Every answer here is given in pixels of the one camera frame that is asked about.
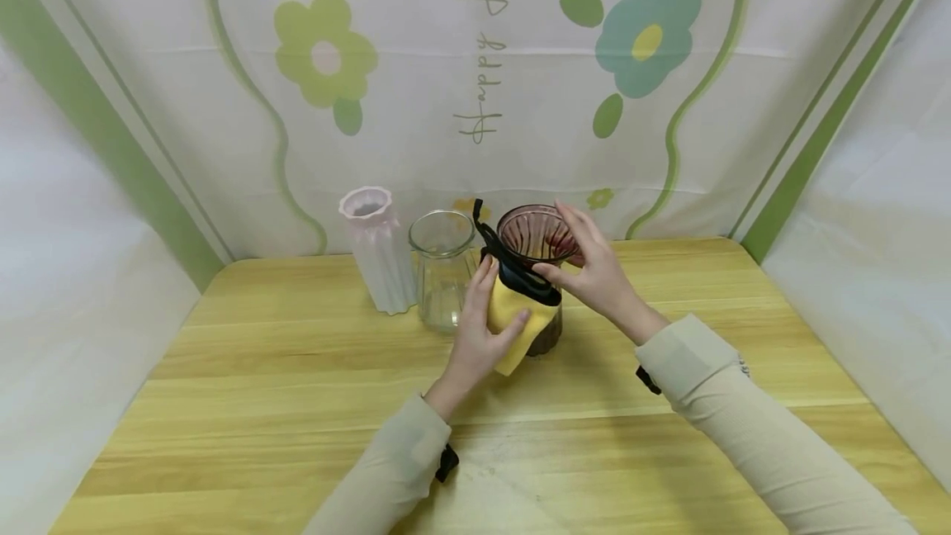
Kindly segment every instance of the green flower print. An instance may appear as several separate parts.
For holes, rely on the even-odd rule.
[[[344,0],[314,0],[309,7],[283,2],[274,12],[281,46],[277,69],[300,85],[314,108],[334,109],[334,121],[353,136],[363,123],[359,101],[367,95],[367,75],[376,68],[370,41],[350,31],[350,5]]]
[[[687,59],[699,13],[700,0],[623,0],[605,17],[597,62],[625,97],[649,95]]]
[[[592,192],[592,196],[588,197],[588,208],[592,211],[595,209],[604,209],[611,199],[614,198],[614,191],[609,188],[602,188],[599,191]]]
[[[594,45],[599,65],[614,74],[612,93],[594,113],[592,129],[607,139],[624,112],[624,99],[650,95],[693,48],[690,26],[700,0],[622,0],[604,15],[601,0],[560,0],[561,10],[581,27],[604,23]]]

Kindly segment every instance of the flower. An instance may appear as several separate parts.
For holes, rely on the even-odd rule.
[[[350,5],[344,0],[296,1],[277,6],[274,29],[277,69],[300,86],[314,108],[334,109],[337,127],[355,135],[362,124],[359,101],[367,95],[367,75],[376,68],[370,41],[350,31]]]
[[[609,188],[602,188],[599,191],[592,192],[592,195],[588,197],[588,208],[592,211],[595,209],[604,209],[607,207],[608,203],[611,203],[611,199],[614,198],[614,191]]]
[[[475,197],[472,197],[472,198],[457,198],[457,199],[452,203],[452,210],[453,210],[453,211],[464,212],[464,214],[468,215],[469,217],[472,217],[472,216],[473,216],[473,207],[475,207],[475,205],[476,205],[476,198],[475,198]],[[478,218],[480,218],[481,221],[486,221],[486,220],[488,220],[488,218],[491,217],[491,216],[492,216],[492,210],[489,209],[488,207],[486,207],[486,205],[482,205],[482,211],[480,211],[480,215],[478,215]]]
[[[687,59],[699,13],[700,0],[622,0],[605,17],[595,58],[624,96],[644,97]]]

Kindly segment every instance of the person's left hand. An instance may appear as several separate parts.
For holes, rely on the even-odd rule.
[[[466,291],[465,305],[459,317],[456,340],[452,343],[449,363],[424,397],[444,420],[469,392],[482,382],[505,357],[509,347],[525,329],[531,312],[521,310],[500,334],[486,326],[489,298],[499,275],[499,264],[490,256],[482,260]]]

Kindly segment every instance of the glass vase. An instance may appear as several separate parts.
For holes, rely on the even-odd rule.
[[[419,255],[419,318],[427,327],[443,333],[456,330],[476,271],[471,251],[475,236],[473,221],[458,211],[431,211],[410,226],[410,246]]]
[[[502,215],[495,232],[502,244],[528,268],[536,263],[561,264],[578,253],[578,246],[558,210],[550,205],[523,205]],[[549,353],[561,337],[561,305],[555,318],[532,341],[526,355]]]

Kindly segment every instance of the black clip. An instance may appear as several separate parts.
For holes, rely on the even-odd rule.
[[[455,450],[452,450],[452,447],[446,445],[442,450],[442,455],[439,457],[439,468],[436,470],[436,479],[439,480],[440,484],[445,484],[446,479],[449,478],[449,474],[452,470],[459,465],[459,455],[456,454]]]
[[[660,394],[660,387],[655,384],[655,381],[651,379],[651,374],[644,370],[643,366],[637,367],[637,377],[641,379],[641,382],[644,383],[644,386],[648,387],[650,392],[655,393],[655,395]]]

